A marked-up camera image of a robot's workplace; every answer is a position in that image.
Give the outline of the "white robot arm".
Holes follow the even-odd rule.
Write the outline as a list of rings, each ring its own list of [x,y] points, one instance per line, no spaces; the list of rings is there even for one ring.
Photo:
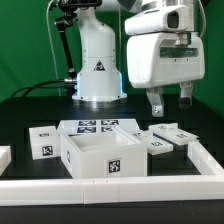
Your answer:
[[[203,33],[197,15],[201,0],[57,0],[63,12],[61,33],[77,24],[82,44],[82,68],[74,69],[66,51],[68,72],[74,80],[73,99],[93,107],[125,99],[122,75],[116,66],[115,33],[96,18],[96,12],[124,9],[127,72],[131,85],[146,91],[152,115],[164,114],[162,88],[178,84],[179,106],[192,105],[193,82],[204,77]]]

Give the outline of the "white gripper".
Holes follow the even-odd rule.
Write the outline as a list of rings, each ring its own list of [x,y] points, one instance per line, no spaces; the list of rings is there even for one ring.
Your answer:
[[[154,117],[164,115],[160,86],[182,82],[178,103],[181,109],[188,109],[192,105],[191,81],[205,74],[202,40],[193,34],[188,46],[177,46],[177,37],[175,33],[145,34],[132,36],[127,43],[129,81],[134,88],[149,88],[146,93]]]

